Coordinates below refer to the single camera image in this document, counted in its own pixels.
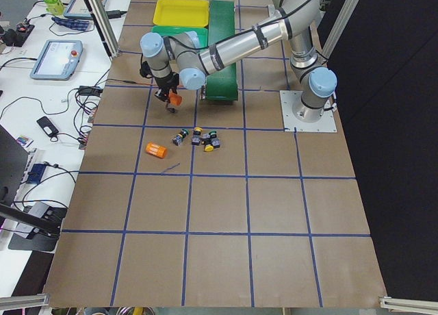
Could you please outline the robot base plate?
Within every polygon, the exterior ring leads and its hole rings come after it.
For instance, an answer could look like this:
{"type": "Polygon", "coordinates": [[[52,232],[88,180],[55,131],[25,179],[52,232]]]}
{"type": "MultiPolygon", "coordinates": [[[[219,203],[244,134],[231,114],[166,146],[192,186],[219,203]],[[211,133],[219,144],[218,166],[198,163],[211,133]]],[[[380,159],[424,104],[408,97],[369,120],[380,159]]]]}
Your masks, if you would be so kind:
{"type": "Polygon", "coordinates": [[[307,108],[301,99],[302,91],[281,90],[281,109],[284,131],[310,133],[336,133],[333,109],[330,101],[320,109],[307,108]]]}

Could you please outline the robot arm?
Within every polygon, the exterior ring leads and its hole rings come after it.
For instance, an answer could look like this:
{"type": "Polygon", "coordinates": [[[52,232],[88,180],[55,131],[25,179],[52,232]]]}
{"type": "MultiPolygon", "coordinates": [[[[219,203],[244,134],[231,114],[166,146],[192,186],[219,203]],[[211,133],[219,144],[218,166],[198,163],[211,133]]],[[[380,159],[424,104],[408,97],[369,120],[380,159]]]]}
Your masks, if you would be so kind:
{"type": "Polygon", "coordinates": [[[155,96],[166,105],[179,105],[177,86],[198,90],[207,76],[248,56],[288,40],[291,68],[303,87],[292,106],[293,115],[305,123],[319,121],[328,98],[337,86],[335,73],[318,64],[310,25],[320,9],[320,0],[272,0],[274,13],[252,27],[202,49],[194,32],[160,36],[149,32],[140,40],[147,74],[156,81],[155,96]]]}

